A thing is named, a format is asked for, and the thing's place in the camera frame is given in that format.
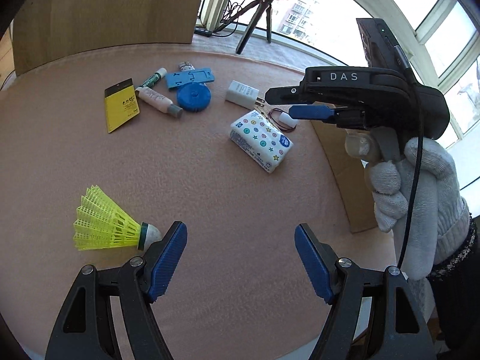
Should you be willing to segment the right hand white glove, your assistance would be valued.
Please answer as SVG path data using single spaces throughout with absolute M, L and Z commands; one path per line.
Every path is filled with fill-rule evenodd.
M 419 281 L 453 256 L 470 231 L 453 157 L 436 141 L 410 139 L 398 147 L 390 129 L 349 132 L 345 150 L 367 162 L 365 179 L 377 226 L 394 234 L 398 264 Z

